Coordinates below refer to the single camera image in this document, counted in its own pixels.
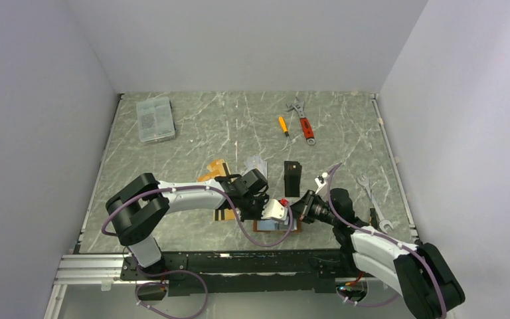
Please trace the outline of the brown leather card holder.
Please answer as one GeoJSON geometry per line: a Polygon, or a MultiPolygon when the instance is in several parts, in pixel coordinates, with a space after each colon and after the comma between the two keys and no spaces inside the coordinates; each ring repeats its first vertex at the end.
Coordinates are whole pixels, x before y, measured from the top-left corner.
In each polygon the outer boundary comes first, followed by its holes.
{"type": "Polygon", "coordinates": [[[254,221],[252,230],[257,233],[286,232],[289,222],[277,222],[273,220],[254,221]]]}

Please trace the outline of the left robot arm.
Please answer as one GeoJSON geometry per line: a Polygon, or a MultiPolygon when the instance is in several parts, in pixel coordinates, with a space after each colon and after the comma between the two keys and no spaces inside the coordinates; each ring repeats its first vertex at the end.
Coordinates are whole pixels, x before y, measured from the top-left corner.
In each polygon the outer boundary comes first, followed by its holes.
{"type": "Polygon", "coordinates": [[[152,173],[143,173],[107,201],[108,217],[101,232],[116,237],[136,258],[138,271],[154,279],[163,273],[165,262],[152,232],[168,214],[230,209],[238,223],[273,220],[293,225],[292,211],[270,199],[267,189],[268,182],[257,169],[194,183],[157,181],[152,173]]]}

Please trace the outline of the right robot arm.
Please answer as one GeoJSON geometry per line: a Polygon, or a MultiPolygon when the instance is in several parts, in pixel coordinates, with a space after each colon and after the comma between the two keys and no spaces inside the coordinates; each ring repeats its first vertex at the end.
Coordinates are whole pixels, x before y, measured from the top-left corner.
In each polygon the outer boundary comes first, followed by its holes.
{"type": "Polygon", "coordinates": [[[341,246],[342,272],[355,276],[361,271],[381,280],[415,318],[444,318],[465,302],[463,288],[435,245],[405,243],[376,230],[355,215],[347,190],[334,188],[327,199],[307,191],[290,209],[303,223],[331,225],[341,246]]]}

